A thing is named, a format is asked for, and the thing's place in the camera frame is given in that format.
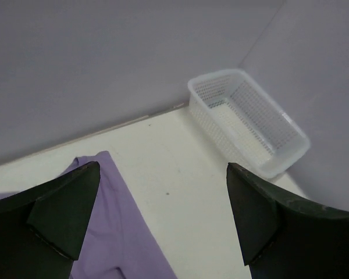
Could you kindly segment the purple t shirt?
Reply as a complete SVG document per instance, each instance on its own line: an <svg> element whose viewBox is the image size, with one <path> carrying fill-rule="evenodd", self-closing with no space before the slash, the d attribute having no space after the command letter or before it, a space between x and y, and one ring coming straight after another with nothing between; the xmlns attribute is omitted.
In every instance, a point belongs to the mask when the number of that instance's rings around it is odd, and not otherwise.
<svg viewBox="0 0 349 279"><path fill-rule="evenodd" d="M175 278L109 152L77 157L60 176L88 162L99 163L100 182L69 278Z"/></svg>

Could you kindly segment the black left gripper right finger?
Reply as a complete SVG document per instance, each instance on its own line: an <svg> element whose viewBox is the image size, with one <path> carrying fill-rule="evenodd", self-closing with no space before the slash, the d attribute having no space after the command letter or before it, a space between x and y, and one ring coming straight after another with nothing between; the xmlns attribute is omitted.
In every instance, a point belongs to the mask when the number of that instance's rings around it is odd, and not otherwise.
<svg viewBox="0 0 349 279"><path fill-rule="evenodd" d="M227 190L252 278L349 278L349 212L229 163Z"/></svg>

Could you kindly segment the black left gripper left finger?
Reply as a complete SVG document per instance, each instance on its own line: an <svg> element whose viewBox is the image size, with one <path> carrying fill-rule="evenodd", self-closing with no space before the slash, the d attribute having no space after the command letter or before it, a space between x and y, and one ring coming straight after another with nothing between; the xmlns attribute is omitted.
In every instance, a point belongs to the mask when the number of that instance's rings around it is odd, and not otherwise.
<svg viewBox="0 0 349 279"><path fill-rule="evenodd" d="M88 162L0 199L0 278L69 278L99 182L99 163Z"/></svg>

